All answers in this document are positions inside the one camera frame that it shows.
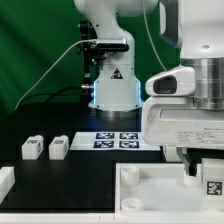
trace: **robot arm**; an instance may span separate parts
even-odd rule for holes
[[[224,210],[222,190],[211,188],[224,185],[222,5],[222,0],[161,0],[161,34],[172,46],[181,43],[181,65],[147,82],[151,97],[142,113],[145,141],[176,147],[191,183],[201,172],[201,208],[214,210]],[[171,13],[174,8],[178,13]]]
[[[148,13],[158,3],[158,0],[144,1]],[[96,49],[105,51],[90,109],[105,117],[137,114],[142,101],[140,83],[134,74],[135,41],[130,33],[119,27],[117,16],[143,15],[142,1],[75,0],[75,5],[96,31]]]

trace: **green backdrop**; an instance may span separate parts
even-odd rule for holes
[[[0,120],[14,110],[19,98],[58,57],[80,40],[77,27],[80,20],[84,20],[84,17],[76,10],[73,0],[0,1]],[[135,73],[144,83],[152,75],[161,72],[162,68],[152,52],[143,17],[118,20],[135,37]],[[179,63],[179,51],[159,37],[158,8],[148,15],[148,21],[165,66],[176,66]],[[82,56],[77,55],[74,49],[32,94],[52,93],[63,87],[79,85],[82,76]]]

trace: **white block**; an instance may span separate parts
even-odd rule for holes
[[[163,152],[167,162],[181,162],[180,157],[177,155],[177,148],[173,146],[164,146]]]
[[[123,186],[135,186],[139,183],[139,168],[135,166],[121,168],[121,183]]]
[[[141,211],[144,210],[144,204],[138,198],[125,198],[121,202],[121,209],[124,211]]]
[[[201,208],[224,210],[224,160],[202,160]]]
[[[184,184],[188,187],[201,187],[201,164],[197,165],[197,175],[189,176],[184,169]]]
[[[55,137],[49,146],[50,160],[63,160],[68,152],[68,148],[69,141],[67,136]]]
[[[3,167],[0,170],[0,204],[15,183],[14,167]]]
[[[44,138],[40,135],[29,137],[22,146],[23,160],[36,160],[43,151]]]

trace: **black table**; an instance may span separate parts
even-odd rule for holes
[[[116,163],[164,162],[161,151],[69,151],[63,161],[50,161],[55,136],[77,131],[141,131],[140,117],[109,119],[88,113],[79,103],[31,103],[0,123],[0,168],[15,167],[16,183],[0,205],[0,213],[114,212]],[[44,137],[36,161],[22,160],[29,136]]]

